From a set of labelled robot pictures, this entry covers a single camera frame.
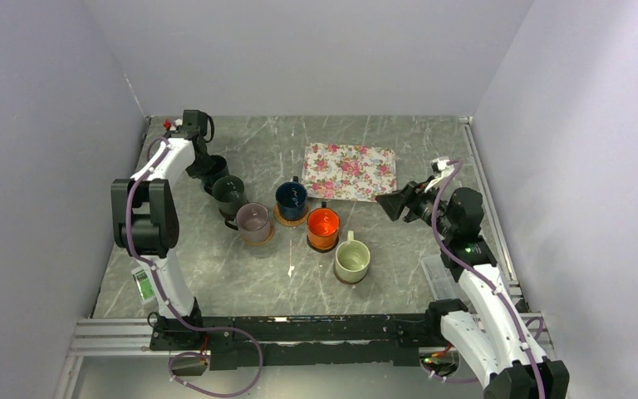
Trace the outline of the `dark green mug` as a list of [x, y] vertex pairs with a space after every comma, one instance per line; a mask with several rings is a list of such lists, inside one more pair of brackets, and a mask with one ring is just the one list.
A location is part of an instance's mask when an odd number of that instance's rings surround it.
[[213, 186], [217, 180], [229, 175], [228, 162], [221, 155], [211, 155], [210, 169], [201, 178], [201, 187], [209, 195], [213, 193]]

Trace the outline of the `pale green mug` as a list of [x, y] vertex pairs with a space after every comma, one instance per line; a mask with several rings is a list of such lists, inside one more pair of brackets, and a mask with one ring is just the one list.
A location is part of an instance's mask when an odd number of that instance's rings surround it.
[[349, 230], [346, 240], [336, 247], [334, 273], [345, 280], [356, 281], [367, 275], [370, 262], [369, 248], [355, 238], [353, 230]]

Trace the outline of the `grey green mug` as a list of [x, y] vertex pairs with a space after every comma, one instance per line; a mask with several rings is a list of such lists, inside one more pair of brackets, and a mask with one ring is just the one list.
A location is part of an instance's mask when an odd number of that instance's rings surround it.
[[245, 184], [235, 175], [227, 175], [217, 180], [213, 186], [212, 196], [218, 209], [226, 209], [228, 212], [238, 212], [248, 203]]

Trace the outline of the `orange mug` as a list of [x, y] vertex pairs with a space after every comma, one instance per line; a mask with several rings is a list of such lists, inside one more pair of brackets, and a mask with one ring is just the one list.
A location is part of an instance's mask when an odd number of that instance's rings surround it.
[[307, 219], [307, 237], [318, 248], [331, 247], [338, 240], [340, 218], [326, 201], [312, 210]]

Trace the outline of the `orange black round coaster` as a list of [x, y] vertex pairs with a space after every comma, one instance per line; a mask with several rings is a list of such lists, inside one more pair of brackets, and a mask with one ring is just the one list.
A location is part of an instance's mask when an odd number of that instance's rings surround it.
[[314, 246], [314, 245], [312, 244], [312, 242], [309, 240], [309, 238], [308, 238], [308, 237], [306, 237], [306, 241], [307, 241], [307, 245], [308, 245], [308, 247], [309, 247], [310, 249], [312, 249], [312, 250], [314, 250], [314, 251], [316, 251], [316, 252], [318, 252], [318, 253], [322, 253], [322, 254], [331, 252], [331, 251], [332, 251], [332, 250], [334, 250], [334, 249], [338, 246], [338, 244], [339, 244], [339, 241], [337, 240], [337, 241], [335, 241], [335, 242], [333, 243], [333, 245], [332, 245], [331, 247], [327, 247], [327, 248], [318, 248], [318, 247], [316, 247], [316, 246]]

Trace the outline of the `dark wooden coaster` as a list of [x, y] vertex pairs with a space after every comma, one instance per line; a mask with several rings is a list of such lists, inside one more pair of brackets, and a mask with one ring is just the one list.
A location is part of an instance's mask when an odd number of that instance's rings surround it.
[[228, 212], [226, 209], [222, 209], [222, 208], [219, 208], [218, 211], [225, 219], [235, 219], [238, 213], [238, 212]]
[[349, 281], [349, 280], [345, 280], [345, 279], [343, 279], [341, 276], [339, 276], [339, 275], [338, 275], [338, 274], [336, 274], [336, 273], [334, 273], [334, 276], [335, 276], [335, 278], [336, 278], [336, 279], [337, 279], [340, 283], [343, 283], [343, 284], [346, 284], [346, 285], [355, 285], [355, 284], [358, 284], [358, 283], [360, 283], [362, 280], [364, 280], [364, 279], [365, 279], [365, 277], [366, 277], [366, 275], [364, 275], [364, 276], [362, 276], [361, 278], [357, 279], [356, 281]]

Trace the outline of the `navy blue mug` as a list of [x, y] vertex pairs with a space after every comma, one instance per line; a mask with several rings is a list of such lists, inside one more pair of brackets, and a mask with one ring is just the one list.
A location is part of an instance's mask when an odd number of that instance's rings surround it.
[[275, 200], [279, 214], [287, 221], [297, 221], [307, 212], [307, 189], [297, 176], [277, 188]]

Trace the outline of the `mauve grey mug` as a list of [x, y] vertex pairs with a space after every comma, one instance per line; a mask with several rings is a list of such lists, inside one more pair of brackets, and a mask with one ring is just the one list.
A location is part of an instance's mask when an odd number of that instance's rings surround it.
[[251, 240], [262, 240], [274, 228], [268, 208], [259, 203], [245, 204], [235, 219], [224, 219], [224, 224]]

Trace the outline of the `woven rattan coaster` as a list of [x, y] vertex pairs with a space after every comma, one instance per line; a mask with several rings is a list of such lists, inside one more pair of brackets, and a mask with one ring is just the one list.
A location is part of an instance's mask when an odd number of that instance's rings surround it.
[[308, 215], [310, 214], [310, 210], [309, 209], [305, 209], [304, 215], [300, 218], [300, 219], [296, 219], [296, 220], [289, 220], [289, 219], [285, 219], [281, 212], [280, 209], [278, 207], [278, 205], [276, 204], [273, 208], [273, 215], [276, 219], [276, 221], [286, 227], [297, 227], [301, 224], [305, 224], [307, 219], [308, 219]]
[[275, 234], [275, 229], [271, 228], [269, 232], [267, 233], [267, 235], [264, 236], [262, 240], [251, 240], [245, 234], [241, 234], [240, 238], [245, 244], [248, 244], [251, 246], [261, 246], [269, 242], [273, 238], [274, 234]]

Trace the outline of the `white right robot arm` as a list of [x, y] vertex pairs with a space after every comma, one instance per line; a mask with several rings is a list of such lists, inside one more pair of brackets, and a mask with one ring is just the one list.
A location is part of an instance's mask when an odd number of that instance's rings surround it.
[[485, 398], [564, 398], [570, 373], [552, 360], [528, 330], [508, 295], [497, 261], [481, 235], [483, 196], [461, 187], [447, 200], [429, 182], [410, 182], [375, 200], [391, 220], [421, 220], [432, 228], [442, 264], [476, 313], [460, 299], [432, 302], [425, 336], [455, 347]]

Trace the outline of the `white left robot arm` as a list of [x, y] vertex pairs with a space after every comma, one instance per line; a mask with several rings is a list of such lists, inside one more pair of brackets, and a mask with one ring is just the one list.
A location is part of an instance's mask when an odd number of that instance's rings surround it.
[[207, 144], [214, 138], [213, 118], [200, 110], [185, 110], [153, 139], [145, 165], [110, 188], [115, 244], [127, 251], [144, 270], [158, 303], [158, 324], [173, 321], [173, 339], [186, 349], [198, 347], [206, 327], [195, 296], [179, 266], [175, 247], [179, 219], [172, 187], [187, 173], [200, 178], [212, 160]]

